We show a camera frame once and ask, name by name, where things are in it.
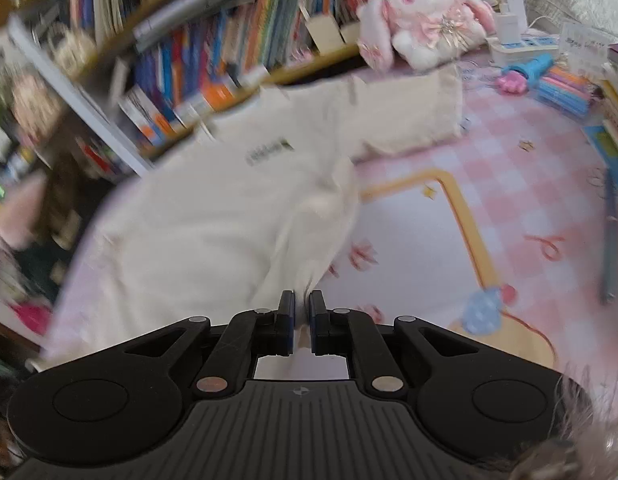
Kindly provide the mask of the blue pink hand toy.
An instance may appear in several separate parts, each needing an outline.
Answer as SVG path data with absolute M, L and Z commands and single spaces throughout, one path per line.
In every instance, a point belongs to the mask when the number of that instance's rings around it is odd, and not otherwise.
M 496 79 L 496 89 L 501 93 L 524 94 L 538 84 L 539 79 L 550 70 L 554 58 L 549 53 L 542 53 L 524 63 L 506 66 Z

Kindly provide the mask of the white charger plug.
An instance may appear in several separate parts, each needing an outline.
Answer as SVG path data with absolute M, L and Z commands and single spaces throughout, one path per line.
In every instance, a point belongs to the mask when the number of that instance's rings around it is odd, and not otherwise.
M 500 0 L 496 31 L 500 44 L 518 44 L 527 29 L 524 0 Z

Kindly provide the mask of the pastel pen bundle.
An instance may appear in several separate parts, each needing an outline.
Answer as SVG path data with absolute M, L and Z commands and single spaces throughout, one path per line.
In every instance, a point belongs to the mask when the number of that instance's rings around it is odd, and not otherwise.
M 586 78 L 556 66 L 540 77 L 536 91 L 539 100 L 579 119 L 589 114 L 594 100 L 594 86 Z

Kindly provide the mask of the pink checkered desk mat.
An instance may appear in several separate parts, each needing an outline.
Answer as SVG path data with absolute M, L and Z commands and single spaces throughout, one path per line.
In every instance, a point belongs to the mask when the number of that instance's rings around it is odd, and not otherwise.
M 578 125 L 526 96 L 463 81 L 459 139 L 356 162 L 360 204 L 318 284 L 295 292 L 287 358 L 264 378 L 341 376 L 307 363 L 308 296 L 389 324 L 402 315 L 570 375 L 618 396 L 618 284 L 602 304 L 606 226 L 598 156 Z

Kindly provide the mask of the cream t-shirt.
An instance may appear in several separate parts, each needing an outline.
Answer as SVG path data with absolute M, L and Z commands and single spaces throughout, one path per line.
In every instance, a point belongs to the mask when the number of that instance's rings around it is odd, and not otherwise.
M 369 72 L 266 86 L 111 195 L 83 241 L 39 370 L 187 318 L 305 296 L 358 217 L 355 165 L 459 139 L 463 84 Z

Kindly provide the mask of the pink white plush bunny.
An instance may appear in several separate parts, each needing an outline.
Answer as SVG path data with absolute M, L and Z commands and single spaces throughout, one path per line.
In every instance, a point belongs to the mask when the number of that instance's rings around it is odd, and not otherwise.
M 357 15 L 359 53 L 379 72 L 397 56 L 416 73 L 428 72 L 496 32 L 495 13 L 483 0 L 367 0 Z

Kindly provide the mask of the white power strip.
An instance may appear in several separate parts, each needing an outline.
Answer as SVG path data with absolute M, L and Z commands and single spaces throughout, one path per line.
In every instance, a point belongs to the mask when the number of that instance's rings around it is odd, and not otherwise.
M 520 41 L 512 44 L 501 44 L 497 37 L 487 39 L 492 65 L 500 68 L 518 63 L 525 63 L 538 55 L 549 53 L 556 57 L 559 53 L 560 40 L 558 35 L 523 36 Z

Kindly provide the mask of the row of leaning books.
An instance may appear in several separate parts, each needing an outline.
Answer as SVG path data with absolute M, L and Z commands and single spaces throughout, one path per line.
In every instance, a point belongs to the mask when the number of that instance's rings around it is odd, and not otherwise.
M 327 54 L 318 54 L 306 22 L 318 14 L 335 18 L 337 5 L 338 0 L 183 0 L 183 16 L 155 16 L 136 29 L 134 86 L 172 112 L 210 84 L 229 80 L 243 87 L 257 72 L 310 64 Z

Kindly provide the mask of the white orange toothpaste box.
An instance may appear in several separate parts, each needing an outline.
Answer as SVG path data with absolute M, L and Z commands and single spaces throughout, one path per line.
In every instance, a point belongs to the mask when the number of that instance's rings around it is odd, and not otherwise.
M 183 126 L 193 125 L 209 112 L 227 104 L 234 98 L 237 87 L 230 81 L 216 82 L 200 88 L 175 107 L 175 117 Z

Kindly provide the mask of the wooden white bookshelf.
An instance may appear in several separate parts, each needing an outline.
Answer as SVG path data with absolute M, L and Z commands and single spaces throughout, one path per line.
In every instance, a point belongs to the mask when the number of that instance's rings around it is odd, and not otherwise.
M 85 156 L 141 174 L 263 84 L 355 65 L 362 1 L 0 0 L 31 67 L 14 85 L 21 134 L 44 152 L 88 128 Z

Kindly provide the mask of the beige pen holder organizer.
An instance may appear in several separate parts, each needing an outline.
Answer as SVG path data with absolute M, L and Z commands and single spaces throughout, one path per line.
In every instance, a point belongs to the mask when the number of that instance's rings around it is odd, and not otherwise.
M 354 46 L 360 34 L 359 21 L 338 26 L 331 14 L 311 16 L 306 22 L 306 28 L 321 55 L 341 50 L 345 46 Z

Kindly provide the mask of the usmile white orange box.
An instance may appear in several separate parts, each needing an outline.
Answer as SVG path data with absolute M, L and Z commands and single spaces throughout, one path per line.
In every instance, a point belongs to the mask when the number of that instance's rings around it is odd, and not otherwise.
M 173 133 L 167 118 L 136 84 L 119 101 L 120 110 L 140 131 L 142 142 L 149 146 L 163 144 Z

